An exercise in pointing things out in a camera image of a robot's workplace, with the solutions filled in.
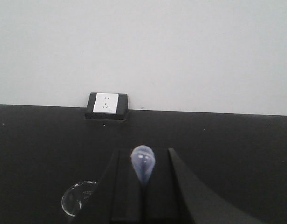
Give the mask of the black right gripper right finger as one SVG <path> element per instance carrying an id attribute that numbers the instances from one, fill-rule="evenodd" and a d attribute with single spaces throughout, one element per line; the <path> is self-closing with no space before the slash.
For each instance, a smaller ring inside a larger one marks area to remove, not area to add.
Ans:
<path id="1" fill-rule="evenodd" d="M 172 148 L 158 149 L 155 160 L 144 204 L 148 224 L 287 224 L 287 209 L 280 206 L 240 208 L 223 198 Z"/>

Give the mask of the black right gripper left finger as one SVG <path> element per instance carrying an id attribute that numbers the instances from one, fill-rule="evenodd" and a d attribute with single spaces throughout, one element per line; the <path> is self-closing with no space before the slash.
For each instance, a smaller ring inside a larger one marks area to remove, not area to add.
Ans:
<path id="1" fill-rule="evenodd" d="M 130 149 L 116 149 L 93 194 L 72 224 L 141 224 L 142 190 Z"/>

